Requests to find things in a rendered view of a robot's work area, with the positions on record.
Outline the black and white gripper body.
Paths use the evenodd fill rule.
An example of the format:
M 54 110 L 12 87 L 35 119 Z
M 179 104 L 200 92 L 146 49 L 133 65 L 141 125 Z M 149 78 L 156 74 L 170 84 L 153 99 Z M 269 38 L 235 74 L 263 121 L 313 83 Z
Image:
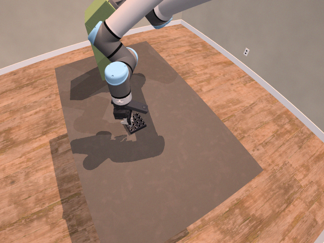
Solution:
M 125 108 L 125 106 L 128 105 L 129 103 L 126 105 L 118 106 L 118 105 L 114 104 L 114 102 L 111 100 L 111 104 L 113 104 L 113 106 L 114 106 L 113 114 L 114 114 L 115 119 L 128 118 L 128 116 L 130 116 L 130 118 L 131 118 L 132 110 Z

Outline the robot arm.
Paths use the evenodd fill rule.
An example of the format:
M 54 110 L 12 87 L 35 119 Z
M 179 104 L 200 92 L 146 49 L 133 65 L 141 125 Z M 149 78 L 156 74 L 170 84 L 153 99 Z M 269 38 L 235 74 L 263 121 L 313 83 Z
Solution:
M 146 114 L 148 105 L 131 100 L 130 79 L 138 62 L 138 55 L 125 47 L 120 39 L 143 17 L 155 29 L 170 23 L 173 15 L 211 0 L 108 0 L 116 11 L 104 22 L 100 21 L 88 35 L 88 40 L 110 63 L 105 68 L 112 101 L 117 105 Z

